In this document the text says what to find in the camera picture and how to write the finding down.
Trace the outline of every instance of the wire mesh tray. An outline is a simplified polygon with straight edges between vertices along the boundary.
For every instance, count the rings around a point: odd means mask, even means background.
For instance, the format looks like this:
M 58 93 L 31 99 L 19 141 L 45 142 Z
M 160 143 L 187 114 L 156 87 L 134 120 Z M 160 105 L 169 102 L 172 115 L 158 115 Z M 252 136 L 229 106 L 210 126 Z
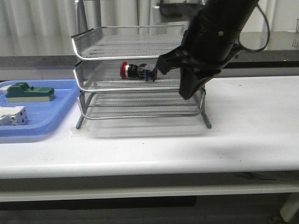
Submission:
M 158 58 L 181 44 L 183 25 L 99 27 L 72 37 L 81 60 Z
M 80 62 L 74 69 L 79 88 L 85 92 L 137 91 L 137 90 L 177 90 L 180 83 L 180 70 L 171 70 L 167 75 L 158 71 L 155 82 L 140 79 L 122 79 L 120 65 L 122 60 Z M 132 59 L 128 63 L 156 64 L 156 59 Z
M 184 100 L 176 90 L 132 92 L 81 92 L 78 103 L 87 119 L 196 116 L 205 94 L 198 91 Z

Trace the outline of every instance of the blue tray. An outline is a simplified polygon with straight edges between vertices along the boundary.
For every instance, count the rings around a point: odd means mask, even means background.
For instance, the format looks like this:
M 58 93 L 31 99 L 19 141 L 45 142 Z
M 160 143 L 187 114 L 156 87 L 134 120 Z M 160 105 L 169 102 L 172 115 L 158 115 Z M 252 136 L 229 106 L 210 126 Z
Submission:
M 0 92 L 0 106 L 25 106 L 28 117 L 27 123 L 21 126 L 0 126 L 1 137 L 27 136 L 30 138 L 30 136 L 45 135 L 54 131 L 79 95 L 79 89 L 73 79 L 14 80 L 0 83 L 0 87 L 17 82 L 27 82 L 29 86 L 36 87 L 53 87 L 55 97 L 51 101 L 45 102 L 7 103 L 5 93 Z

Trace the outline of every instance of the white curtain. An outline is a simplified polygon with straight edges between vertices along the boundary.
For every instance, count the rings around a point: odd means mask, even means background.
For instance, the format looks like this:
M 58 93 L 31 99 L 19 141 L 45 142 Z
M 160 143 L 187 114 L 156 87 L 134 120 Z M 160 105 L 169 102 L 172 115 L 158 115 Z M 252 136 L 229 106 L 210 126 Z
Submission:
M 89 28 L 103 26 L 154 25 L 152 6 L 158 0 L 85 1 Z M 272 31 L 295 30 L 298 0 L 260 0 Z M 244 31 L 265 31 L 263 18 L 255 10 Z M 0 36 L 76 34 L 74 0 L 0 0 Z

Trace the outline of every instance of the stacked desk organizer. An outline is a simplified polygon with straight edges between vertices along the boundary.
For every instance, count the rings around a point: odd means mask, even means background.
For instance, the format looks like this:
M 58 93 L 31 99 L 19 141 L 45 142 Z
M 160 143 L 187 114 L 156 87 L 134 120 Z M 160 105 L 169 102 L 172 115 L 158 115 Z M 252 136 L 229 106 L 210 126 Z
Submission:
M 74 51 L 82 61 L 74 69 L 81 90 L 78 98 L 81 117 L 121 119 L 143 117 L 182 117 L 205 114 L 205 91 L 200 89 L 189 100 L 178 93 L 180 70 L 167 75 L 159 71 L 155 82 L 121 79 L 123 61 L 140 65 L 156 64 L 161 54 L 180 45 L 186 27 L 182 25 L 99 27 L 72 37 Z

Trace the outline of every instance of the green electrical component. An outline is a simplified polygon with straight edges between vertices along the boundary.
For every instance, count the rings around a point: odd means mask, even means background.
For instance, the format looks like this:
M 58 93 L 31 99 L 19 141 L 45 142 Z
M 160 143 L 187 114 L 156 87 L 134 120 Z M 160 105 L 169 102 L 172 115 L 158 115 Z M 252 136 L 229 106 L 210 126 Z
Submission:
M 54 88 L 30 87 L 27 83 L 11 85 L 6 94 L 6 100 L 9 103 L 51 101 L 53 98 Z

